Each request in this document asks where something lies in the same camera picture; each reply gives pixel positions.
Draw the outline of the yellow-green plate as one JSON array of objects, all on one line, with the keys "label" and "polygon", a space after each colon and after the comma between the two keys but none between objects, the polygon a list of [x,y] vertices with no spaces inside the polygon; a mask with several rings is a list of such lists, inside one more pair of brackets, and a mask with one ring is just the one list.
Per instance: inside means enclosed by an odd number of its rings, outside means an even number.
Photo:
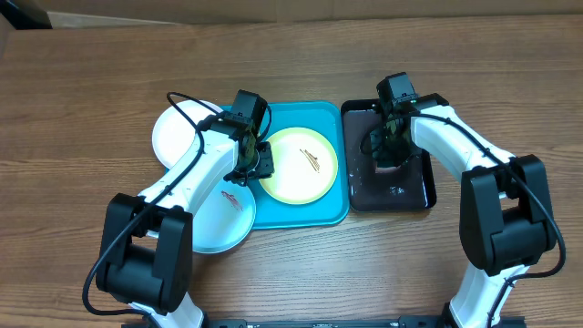
[{"label": "yellow-green plate", "polygon": [[268,137],[274,172],[262,188],[274,199],[304,205],[323,197],[336,180],[339,163],[332,143],[309,128],[285,128]]}]

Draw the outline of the light blue plate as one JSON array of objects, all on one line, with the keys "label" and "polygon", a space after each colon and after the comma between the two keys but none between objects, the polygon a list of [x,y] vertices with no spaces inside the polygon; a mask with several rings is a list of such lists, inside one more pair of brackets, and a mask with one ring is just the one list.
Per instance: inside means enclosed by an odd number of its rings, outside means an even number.
[{"label": "light blue plate", "polygon": [[194,216],[192,250],[214,254],[234,248],[250,233],[255,216],[250,188],[221,180]]}]

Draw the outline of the green and red sponge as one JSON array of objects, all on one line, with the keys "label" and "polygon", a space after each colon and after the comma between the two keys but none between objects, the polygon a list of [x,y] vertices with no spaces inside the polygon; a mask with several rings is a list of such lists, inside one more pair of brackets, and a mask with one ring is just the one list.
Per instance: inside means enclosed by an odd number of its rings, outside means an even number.
[{"label": "green and red sponge", "polygon": [[373,168],[375,174],[388,174],[396,171],[401,167],[401,163],[392,159],[375,159]]}]

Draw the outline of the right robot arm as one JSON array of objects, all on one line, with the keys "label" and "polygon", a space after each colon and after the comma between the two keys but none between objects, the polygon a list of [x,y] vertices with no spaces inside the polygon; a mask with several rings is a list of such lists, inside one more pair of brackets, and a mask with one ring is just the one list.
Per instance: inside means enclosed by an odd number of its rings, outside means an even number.
[{"label": "right robot arm", "polygon": [[398,166],[426,151],[461,186],[459,237],[469,264],[440,326],[503,326],[515,283],[553,276],[566,262],[543,162],[496,147],[437,94],[380,96],[378,111],[382,122],[369,133],[382,163]]}]

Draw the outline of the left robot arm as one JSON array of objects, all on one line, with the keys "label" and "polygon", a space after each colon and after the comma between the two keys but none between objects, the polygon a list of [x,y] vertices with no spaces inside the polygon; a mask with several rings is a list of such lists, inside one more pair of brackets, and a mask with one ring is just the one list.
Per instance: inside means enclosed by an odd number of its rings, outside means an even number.
[{"label": "left robot arm", "polygon": [[210,115],[195,124],[188,150],[161,179],[137,196],[117,194],[87,282],[149,327],[201,327],[205,314],[188,294],[193,219],[219,182],[241,185],[272,174],[261,122],[255,114]]}]

